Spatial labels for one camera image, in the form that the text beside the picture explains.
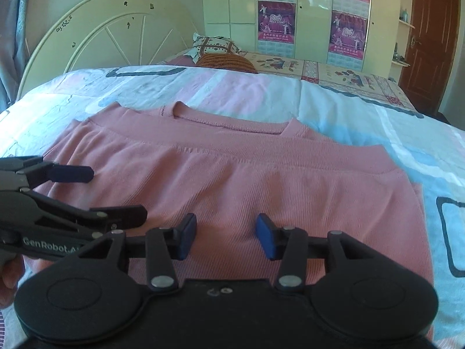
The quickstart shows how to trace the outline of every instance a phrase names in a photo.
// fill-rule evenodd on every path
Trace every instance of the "bedspread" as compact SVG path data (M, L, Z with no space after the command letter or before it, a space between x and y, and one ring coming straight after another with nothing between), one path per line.
M465 132L413 110L266 73L168 65L83 70L32 90L0 115L0 156L41 154L72 119L84 120L114 101L142 110L176 100L247 120L295 117L340 143L383 145L410 180L423 185L439 294L434 341L443 348L465 345L465 209L459 207L465 202ZM3 313L8 348L21 335L11 309Z
M161 62L161 65L179 65L196 67L185 51ZM394 82L384 77L362 73L334 65L317 63L310 60L283 58L263 55L256 52L240 53L248 59L259 73L292 77L316 83L323 88L333 90L348 97L369 99L382 105L390 105L399 111L417 113L404 91Z

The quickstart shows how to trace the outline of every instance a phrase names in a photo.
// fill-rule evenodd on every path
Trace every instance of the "bottle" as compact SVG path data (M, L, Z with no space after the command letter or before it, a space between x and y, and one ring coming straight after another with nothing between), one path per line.
M408 23L408 11L405 9L402 13L402 21Z
M397 62L397 60L399 59L399 54L397 53L397 42L396 42L396 46L394 47L394 55L392 56L392 60L394 60L395 62Z

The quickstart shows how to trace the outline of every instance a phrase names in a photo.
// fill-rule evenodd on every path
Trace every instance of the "hand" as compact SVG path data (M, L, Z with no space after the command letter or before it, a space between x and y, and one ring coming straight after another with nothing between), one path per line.
M15 300L18 282L24 271L23 256L20 254L3 266L0 279L0 309L10 306Z

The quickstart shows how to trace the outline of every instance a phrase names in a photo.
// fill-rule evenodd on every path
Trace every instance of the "door handle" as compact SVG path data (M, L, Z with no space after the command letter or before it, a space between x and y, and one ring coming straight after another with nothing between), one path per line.
M413 37L412 37L412 40L411 40L411 42L410 42L410 47L413 48L413 47L415 47L416 44L421 44L421 42L420 42L419 40L417 40L417 39L415 38L415 36L413 36Z

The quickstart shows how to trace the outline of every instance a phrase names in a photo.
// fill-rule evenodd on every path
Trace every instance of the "brown cushion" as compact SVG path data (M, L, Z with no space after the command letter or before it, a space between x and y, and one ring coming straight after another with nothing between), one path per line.
M197 67L226 69L228 71L258 73L253 64L239 55L205 54L197 62Z

